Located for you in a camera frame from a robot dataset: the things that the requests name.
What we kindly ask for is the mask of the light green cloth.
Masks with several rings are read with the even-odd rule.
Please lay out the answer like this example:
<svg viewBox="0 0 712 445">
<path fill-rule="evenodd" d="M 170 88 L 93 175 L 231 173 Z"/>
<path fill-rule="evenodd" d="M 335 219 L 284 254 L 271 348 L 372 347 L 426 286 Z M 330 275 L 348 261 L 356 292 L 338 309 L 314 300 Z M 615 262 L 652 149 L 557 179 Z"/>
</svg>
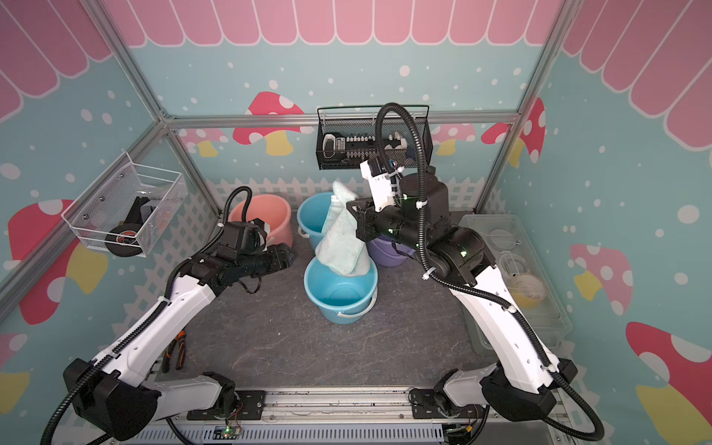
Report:
<svg viewBox="0 0 712 445">
<path fill-rule="evenodd" d="M 339 276 L 365 276 L 371 268 L 369 255 L 365 243 L 356 237 L 357 222 L 347 209 L 358 195 L 340 181 L 333 183 L 332 191 L 316 257 Z"/>
</svg>

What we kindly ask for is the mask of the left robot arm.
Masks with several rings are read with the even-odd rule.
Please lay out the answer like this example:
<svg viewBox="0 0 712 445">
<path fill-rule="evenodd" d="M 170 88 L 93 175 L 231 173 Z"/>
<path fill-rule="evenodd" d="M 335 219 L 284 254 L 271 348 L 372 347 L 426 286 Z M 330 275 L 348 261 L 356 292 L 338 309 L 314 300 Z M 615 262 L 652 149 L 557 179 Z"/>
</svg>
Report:
<svg viewBox="0 0 712 445">
<path fill-rule="evenodd" d="M 97 443 L 131 439 L 156 420 L 175 429 L 174 417 L 183 412 L 235 419 L 244 404 L 230 378 L 207 372 L 162 385 L 146 379 L 159 355 L 226 289 L 247 278 L 260 281 L 294 263 L 290 246 L 268 243 L 265 222 L 249 220 L 245 212 L 231 222 L 229 211 L 224 209 L 218 233 L 170 272 L 162 296 L 127 333 L 91 361 L 76 359 L 65 369 L 68 393 L 50 416 L 41 443 L 52 443 L 70 408 L 103 431 Z"/>
</svg>

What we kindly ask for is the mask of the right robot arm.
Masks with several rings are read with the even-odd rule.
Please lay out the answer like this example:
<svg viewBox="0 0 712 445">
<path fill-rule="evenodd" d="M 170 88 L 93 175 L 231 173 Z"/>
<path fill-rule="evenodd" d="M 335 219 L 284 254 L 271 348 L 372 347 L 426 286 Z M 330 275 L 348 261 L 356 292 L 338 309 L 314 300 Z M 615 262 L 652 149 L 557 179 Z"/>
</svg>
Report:
<svg viewBox="0 0 712 445">
<path fill-rule="evenodd" d="M 416 171 L 402 175 L 389 157 L 383 124 L 399 116 L 416 154 Z M 493 365 L 474 371 L 454 370 L 435 387 L 446 416 L 481 405 L 511 422 L 543 421 L 570 437 L 600 441 L 604 425 L 591 405 L 571 386 L 578 369 L 557 358 L 540 340 L 509 292 L 495 255 L 476 231 L 453 225 L 448 188 L 430 172 L 428 152 L 415 118 L 397 103 L 376 115 L 378 153 L 363 162 L 371 198 L 348 203 L 363 242 L 378 237 L 411 248 L 425 281 L 446 287 L 485 334 L 497 355 Z"/>
</svg>

